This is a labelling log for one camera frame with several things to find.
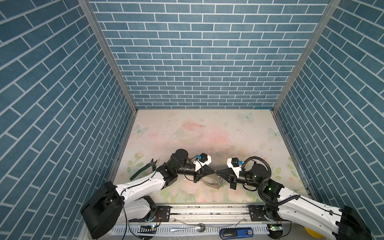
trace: slotted cable tray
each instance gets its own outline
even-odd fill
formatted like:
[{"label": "slotted cable tray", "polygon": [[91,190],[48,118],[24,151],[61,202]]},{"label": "slotted cable tray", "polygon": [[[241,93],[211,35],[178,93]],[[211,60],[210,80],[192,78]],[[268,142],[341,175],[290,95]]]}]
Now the slotted cable tray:
[{"label": "slotted cable tray", "polygon": [[[140,225],[130,225],[131,231],[140,236],[157,236],[157,237],[169,237],[169,236],[201,236],[201,235],[216,235],[219,233],[220,229],[219,227],[207,227],[206,230],[202,233],[197,232],[195,229],[188,229],[188,230],[182,230],[177,232],[171,232],[170,230],[172,228],[188,228],[189,226],[185,226],[183,224],[162,224],[158,228],[156,228],[156,234],[152,233],[139,233],[138,232],[149,232],[151,230],[140,228]],[[259,234],[269,234],[267,224],[239,224],[236,227],[223,227],[223,228],[242,228],[242,227],[250,227],[253,229],[253,234],[259,235]],[[123,236],[125,231],[125,225],[115,225],[112,231],[112,236]],[[127,230],[126,235],[132,235],[129,232],[129,229]]]}]

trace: yellow object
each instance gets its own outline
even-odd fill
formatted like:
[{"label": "yellow object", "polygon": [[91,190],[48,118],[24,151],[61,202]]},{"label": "yellow object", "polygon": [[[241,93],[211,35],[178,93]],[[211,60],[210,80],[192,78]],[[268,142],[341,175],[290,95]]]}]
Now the yellow object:
[{"label": "yellow object", "polygon": [[305,230],[307,230],[307,232],[308,232],[311,236],[313,236],[314,238],[324,238],[323,235],[321,235],[320,233],[315,232],[315,231],[313,231],[313,230],[311,230],[311,229],[309,229],[309,228],[305,228]]}]

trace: floral tabletop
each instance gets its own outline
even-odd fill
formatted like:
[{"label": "floral tabletop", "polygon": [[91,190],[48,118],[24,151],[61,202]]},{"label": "floral tabletop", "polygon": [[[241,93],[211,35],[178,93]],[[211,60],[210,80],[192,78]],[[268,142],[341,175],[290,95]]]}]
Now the floral tabletop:
[{"label": "floral tabletop", "polygon": [[[189,157],[210,155],[214,169],[227,168],[228,158],[261,157],[271,166],[273,180],[307,196],[269,110],[139,110],[114,184],[130,182],[152,158],[160,166],[179,148]],[[136,179],[151,172],[149,168]],[[193,183],[179,175],[171,186],[150,196],[156,203],[261,202],[257,192],[240,184],[233,190],[222,181],[215,188],[211,185],[215,181],[212,177]]]}]

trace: brick wall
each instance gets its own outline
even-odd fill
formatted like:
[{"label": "brick wall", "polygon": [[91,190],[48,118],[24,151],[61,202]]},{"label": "brick wall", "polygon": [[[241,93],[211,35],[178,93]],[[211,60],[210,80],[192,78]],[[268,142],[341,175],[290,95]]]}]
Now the brick wall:
[{"label": "brick wall", "polygon": [[342,0],[278,116],[316,197],[384,239],[384,1]]},{"label": "brick wall", "polygon": [[139,108],[271,108],[328,0],[91,0]]},{"label": "brick wall", "polygon": [[0,2],[0,239],[72,239],[131,110],[77,0]]}]

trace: pliers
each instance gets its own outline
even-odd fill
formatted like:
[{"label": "pliers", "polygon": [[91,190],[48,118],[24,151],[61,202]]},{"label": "pliers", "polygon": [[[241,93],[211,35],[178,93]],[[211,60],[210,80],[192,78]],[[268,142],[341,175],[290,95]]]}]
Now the pliers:
[{"label": "pliers", "polygon": [[140,168],[131,178],[130,180],[132,181],[133,179],[135,179],[142,171],[146,170],[147,168],[149,167],[152,167],[152,171],[155,171],[156,170],[156,163],[157,163],[157,160],[156,161],[153,161],[153,158],[152,160],[147,164],[145,165],[144,167]]}]

